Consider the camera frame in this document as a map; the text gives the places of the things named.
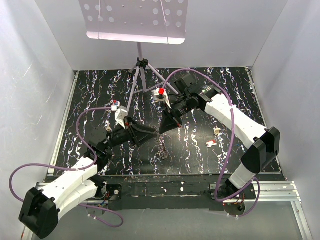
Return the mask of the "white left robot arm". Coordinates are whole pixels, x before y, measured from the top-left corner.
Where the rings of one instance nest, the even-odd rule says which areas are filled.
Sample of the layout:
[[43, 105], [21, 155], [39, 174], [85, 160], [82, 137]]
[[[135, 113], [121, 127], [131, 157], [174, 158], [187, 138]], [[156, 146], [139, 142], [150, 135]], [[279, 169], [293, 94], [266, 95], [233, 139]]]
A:
[[101, 136], [92, 132], [89, 148], [70, 171], [44, 187], [33, 187], [26, 193], [18, 219], [38, 238], [48, 237], [59, 220], [82, 202], [110, 197], [112, 191], [98, 173], [112, 158], [114, 147], [127, 142], [140, 147], [156, 136], [155, 128], [131, 117], [125, 117], [123, 125], [117, 125]]

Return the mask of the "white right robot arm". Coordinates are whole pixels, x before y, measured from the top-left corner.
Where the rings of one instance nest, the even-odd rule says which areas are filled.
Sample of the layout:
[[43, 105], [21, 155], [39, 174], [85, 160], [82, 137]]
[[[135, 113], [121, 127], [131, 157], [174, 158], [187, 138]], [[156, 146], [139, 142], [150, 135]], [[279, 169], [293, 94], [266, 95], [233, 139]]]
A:
[[175, 81], [179, 93], [169, 95], [164, 88], [153, 90], [154, 101], [162, 102], [162, 120], [159, 133], [164, 134], [182, 126], [182, 116], [193, 109], [200, 109], [213, 116], [238, 137], [247, 151], [240, 165], [221, 186], [217, 186], [217, 198], [237, 199], [245, 192], [245, 186], [262, 172], [279, 154], [280, 131], [266, 128], [245, 115], [222, 93], [214, 83], [197, 84], [191, 74]]

